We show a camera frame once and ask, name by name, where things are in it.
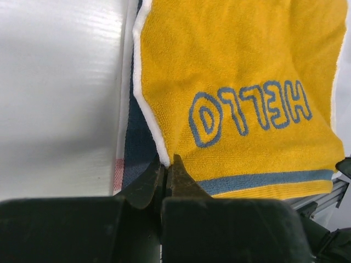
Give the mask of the yellow blue hello towel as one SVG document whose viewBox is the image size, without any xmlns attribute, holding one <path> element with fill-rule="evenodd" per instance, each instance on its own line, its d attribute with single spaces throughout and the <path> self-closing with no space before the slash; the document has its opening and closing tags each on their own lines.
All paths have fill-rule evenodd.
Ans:
<svg viewBox="0 0 351 263">
<path fill-rule="evenodd" d="M 330 193 L 347 1 L 132 1 L 115 190 L 180 157 L 215 198 Z"/>
</svg>

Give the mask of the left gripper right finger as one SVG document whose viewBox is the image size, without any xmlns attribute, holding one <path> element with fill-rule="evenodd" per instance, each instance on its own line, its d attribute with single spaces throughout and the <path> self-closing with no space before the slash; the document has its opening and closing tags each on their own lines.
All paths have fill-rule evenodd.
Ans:
<svg viewBox="0 0 351 263">
<path fill-rule="evenodd" d="M 210 197 L 180 156 L 162 202 L 163 262 L 311 262 L 299 215 L 276 199 Z"/>
</svg>

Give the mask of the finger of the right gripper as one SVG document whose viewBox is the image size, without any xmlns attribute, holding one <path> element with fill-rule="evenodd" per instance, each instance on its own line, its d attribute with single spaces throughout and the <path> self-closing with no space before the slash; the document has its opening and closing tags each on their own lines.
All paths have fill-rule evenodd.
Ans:
<svg viewBox="0 0 351 263">
<path fill-rule="evenodd" d="M 344 160 L 336 164 L 336 169 L 351 179 L 351 157 L 346 157 Z"/>
</svg>

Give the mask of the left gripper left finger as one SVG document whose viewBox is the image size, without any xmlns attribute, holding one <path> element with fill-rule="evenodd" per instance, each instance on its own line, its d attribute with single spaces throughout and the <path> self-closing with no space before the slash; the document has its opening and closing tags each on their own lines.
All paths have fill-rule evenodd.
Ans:
<svg viewBox="0 0 351 263">
<path fill-rule="evenodd" d="M 154 159 L 114 196 L 1 202 L 1 262 L 159 262 Z"/>
</svg>

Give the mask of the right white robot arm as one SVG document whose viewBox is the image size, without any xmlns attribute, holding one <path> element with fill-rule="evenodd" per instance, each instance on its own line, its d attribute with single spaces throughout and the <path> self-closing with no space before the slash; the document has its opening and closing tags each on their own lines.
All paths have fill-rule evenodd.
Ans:
<svg viewBox="0 0 351 263">
<path fill-rule="evenodd" d="M 329 231 L 326 226 L 341 205 L 349 183 L 335 178 L 331 193 L 304 197 L 291 203 L 302 225 L 313 262 L 350 262 L 350 227 Z"/>
</svg>

